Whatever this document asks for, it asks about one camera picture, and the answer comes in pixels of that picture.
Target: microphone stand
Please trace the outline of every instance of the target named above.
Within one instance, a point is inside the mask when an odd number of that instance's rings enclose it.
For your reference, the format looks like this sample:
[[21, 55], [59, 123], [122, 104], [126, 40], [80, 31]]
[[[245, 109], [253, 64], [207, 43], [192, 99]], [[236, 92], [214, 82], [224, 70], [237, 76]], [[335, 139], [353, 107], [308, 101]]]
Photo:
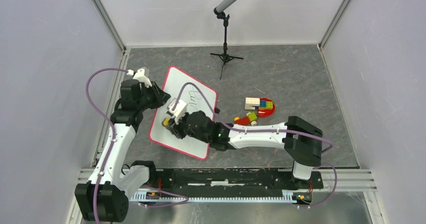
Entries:
[[235, 56], [230, 56], [229, 54], [227, 54], [227, 50], [228, 50], [228, 45], [226, 43], [226, 36], [227, 36], [227, 29], [228, 29], [228, 25], [229, 25], [229, 15], [226, 15], [225, 12], [217, 12], [216, 8], [214, 10], [216, 17], [218, 19], [222, 19], [224, 20], [224, 27], [225, 27], [225, 41], [224, 41], [224, 52], [222, 54], [218, 54], [218, 53], [210, 53], [210, 55], [215, 55], [218, 56], [221, 60], [222, 60], [222, 71], [221, 71], [221, 77], [219, 79], [222, 79], [222, 74], [224, 72], [224, 67], [225, 65], [234, 60], [234, 59], [244, 59], [242, 57], [235, 57]]

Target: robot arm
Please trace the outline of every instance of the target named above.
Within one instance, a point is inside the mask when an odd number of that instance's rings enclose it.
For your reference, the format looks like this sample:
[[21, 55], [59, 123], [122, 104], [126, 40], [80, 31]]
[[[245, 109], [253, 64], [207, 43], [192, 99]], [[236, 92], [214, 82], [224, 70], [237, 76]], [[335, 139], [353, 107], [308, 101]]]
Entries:
[[75, 197], [83, 218], [93, 221], [93, 193], [98, 181], [101, 166], [104, 165], [102, 178], [98, 186], [97, 213], [100, 221], [122, 222], [127, 215], [130, 197], [155, 174], [152, 161], [135, 161], [127, 175], [120, 178], [124, 158], [143, 119], [143, 111], [161, 107], [170, 98], [155, 82], [147, 77], [144, 68], [136, 73], [129, 71], [133, 79], [125, 80], [120, 87], [121, 98], [117, 101], [111, 121], [116, 129], [116, 136], [110, 127], [108, 140], [94, 172], [87, 183], [78, 184]]
[[202, 111], [186, 112], [186, 103], [179, 100], [175, 110], [174, 101], [169, 105], [172, 118], [166, 118], [163, 125], [177, 138], [186, 136], [209, 143], [210, 147], [226, 151], [245, 147], [272, 147], [284, 149], [294, 159], [293, 176], [308, 180], [312, 169], [321, 165], [322, 142], [305, 136], [287, 134], [283, 130], [295, 130], [318, 137], [323, 132], [305, 120], [290, 116], [286, 123], [270, 126], [241, 126], [214, 122]]

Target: tripod base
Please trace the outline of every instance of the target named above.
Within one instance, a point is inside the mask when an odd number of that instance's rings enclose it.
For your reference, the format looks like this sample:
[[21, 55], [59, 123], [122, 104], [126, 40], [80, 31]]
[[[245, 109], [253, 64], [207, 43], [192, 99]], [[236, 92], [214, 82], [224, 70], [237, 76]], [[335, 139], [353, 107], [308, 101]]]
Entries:
[[225, 53], [222, 53], [222, 54], [218, 54], [218, 53], [210, 53], [210, 55], [218, 56], [218, 57], [222, 60], [221, 77], [220, 77], [219, 79], [222, 79], [222, 74], [223, 74], [223, 72], [224, 72], [224, 67], [225, 67], [225, 65], [226, 65], [228, 62], [230, 62], [230, 61], [232, 61], [232, 60], [234, 60], [234, 59], [244, 59], [244, 58], [242, 58], [242, 57], [234, 57], [234, 56], [230, 56], [229, 54], [225, 54]]

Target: white wall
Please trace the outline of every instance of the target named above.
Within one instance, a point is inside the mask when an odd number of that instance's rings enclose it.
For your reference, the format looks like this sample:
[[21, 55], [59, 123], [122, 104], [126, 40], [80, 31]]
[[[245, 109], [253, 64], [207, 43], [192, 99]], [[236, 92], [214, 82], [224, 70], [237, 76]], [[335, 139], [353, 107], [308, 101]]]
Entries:
[[424, 223], [426, 0], [353, 0], [325, 57], [389, 223]]
[[[223, 43], [222, 0], [102, 0], [128, 46]], [[238, 0], [230, 14], [230, 44], [318, 43], [342, 0]]]
[[[91, 0], [0, 0], [0, 222], [64, 223], [101, 117], [84, 87], [120, 50]], [[112, 79], [94, 79], [101, 107]]]

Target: green block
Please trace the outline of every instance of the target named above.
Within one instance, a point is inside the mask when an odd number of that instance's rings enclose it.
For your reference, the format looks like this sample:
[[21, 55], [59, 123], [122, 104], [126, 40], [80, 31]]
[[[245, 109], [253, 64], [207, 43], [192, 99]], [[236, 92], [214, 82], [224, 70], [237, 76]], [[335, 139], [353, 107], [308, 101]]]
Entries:
[[256, 113], [253, 113], [253, 112], [248, 113], [247, 117], [249, 118], [250, 122], [257, 119]]

